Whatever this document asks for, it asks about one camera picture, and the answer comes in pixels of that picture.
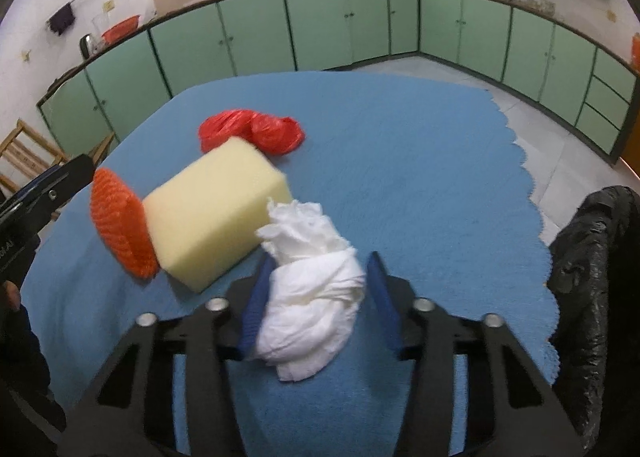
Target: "orange container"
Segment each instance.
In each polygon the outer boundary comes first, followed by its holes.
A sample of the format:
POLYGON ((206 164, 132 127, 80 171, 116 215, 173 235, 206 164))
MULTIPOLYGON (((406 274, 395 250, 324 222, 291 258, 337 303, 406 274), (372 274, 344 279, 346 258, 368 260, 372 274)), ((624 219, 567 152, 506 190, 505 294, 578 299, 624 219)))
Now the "orange container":
POLYGON ((640 71, 640 34, 636 33, 631 39, 631 66, 640 71))
POLYGON ((102 34, 104 41, 107 45, 111 45, 118 40, 122 40, 127 34, 132 33, 138 28, 140 22, 140 15, 137 14, 131 18, 117 23, 102 34))

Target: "cabinet door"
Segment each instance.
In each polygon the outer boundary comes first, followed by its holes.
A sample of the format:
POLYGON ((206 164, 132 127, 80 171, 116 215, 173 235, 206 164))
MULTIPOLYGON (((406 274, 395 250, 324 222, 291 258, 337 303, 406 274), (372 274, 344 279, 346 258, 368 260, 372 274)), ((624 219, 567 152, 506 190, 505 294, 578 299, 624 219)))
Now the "cabinet door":
POLYGON ((386 0, 347 0, 351 51, 360 62, 389 54, 389 13, 386 0))
POLYGON ((295 70, 284 0, 224 0, 220 12, 238 76, 295 70))
POLYGON ((56 90, 41 111, 60 148, 71 157, 87 153, 111 133, 84 71, 56 90))
POLYGON ((617 129, 620 130, 625 123, 629 104, 595 77, 591 79, 585 103, 597 110, 617 129))
POLYGON ((620 134, 615 126, 588 104, 584 105, 575 128, 580 130, 606 153, 611 153, 620 134))
POLYGON ((86 72, 120 140, 169 101, 146 32, 104 53, 86 72))
POLYGON ((346 0, 287 0, 287 5, 299 70, 351 65, 346 0))
POLYGON ((215 4, 171 18, 153 27, 151 36, 174 96, 234 75, 215 4))
POLYGON ((502 79, 511 8, 490 0, 462 0, 460 65, 502 79))
POLYGON ((389 0, 391 53, 418 50, 418 0, 389 0))
POLYGON ((631 101, 636 89, 636 75, 602 49, 596 54, 593 74, 615 90, 625 101, 631 101))
POLYGON ((420 51, 458 61, 462 0, 421 0, 420 51))
POLYGON ((595 45, 556 25, 540 103, 575 126, 586 95, 595 45))
POLYGON ((511 40, 503 83, 534 101, 545 82, 554 25, 519 9, 513 10, 511 40))

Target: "white tissue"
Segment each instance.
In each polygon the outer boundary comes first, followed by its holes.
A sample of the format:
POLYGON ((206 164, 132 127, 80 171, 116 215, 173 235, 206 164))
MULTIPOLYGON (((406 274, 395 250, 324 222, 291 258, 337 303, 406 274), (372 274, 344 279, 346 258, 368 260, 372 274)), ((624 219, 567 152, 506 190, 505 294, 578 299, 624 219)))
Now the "white tissue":
POLYGON ((256 342, 257 357, 281 381, 322 370, 344 347, 364 297, 356 250, 315 202, 269 202, 271 224, 256 231, 280 267, 256 342))

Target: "red bowl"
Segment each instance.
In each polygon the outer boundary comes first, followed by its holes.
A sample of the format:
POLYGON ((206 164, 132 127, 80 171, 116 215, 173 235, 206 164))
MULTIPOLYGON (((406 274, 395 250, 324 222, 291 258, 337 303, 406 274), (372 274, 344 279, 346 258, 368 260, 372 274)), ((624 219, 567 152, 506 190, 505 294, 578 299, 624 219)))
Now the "red bowl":
POLYGON ((118 40, 122 40, 127 34, 131 34, 138 28, 138 23, 140 22, 140 15, 137 14, 132 16, 131 18, 127 18, 126 20, 117 23, 110 29, 106 30, 102 37, 107 45, 111 45, 118 40))

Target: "drawer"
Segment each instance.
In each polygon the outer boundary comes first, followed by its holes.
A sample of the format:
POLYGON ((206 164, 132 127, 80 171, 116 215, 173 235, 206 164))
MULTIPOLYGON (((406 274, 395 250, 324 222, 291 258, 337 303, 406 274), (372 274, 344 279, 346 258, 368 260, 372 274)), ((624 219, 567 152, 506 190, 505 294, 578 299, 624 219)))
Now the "drawer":
POLYGON ((599 79, 591 79, 586 102, 609 119, 618 129, 622 128, 629 104, 599 79))
POLYGON ((598 49, 593 74, 613 88, 623 99, 631 101, 636 87, 636 76, 602 49, 598 49))
POLYGON ((586 104, 575 127, 606 153, 611 153, 620 131, 586 104))

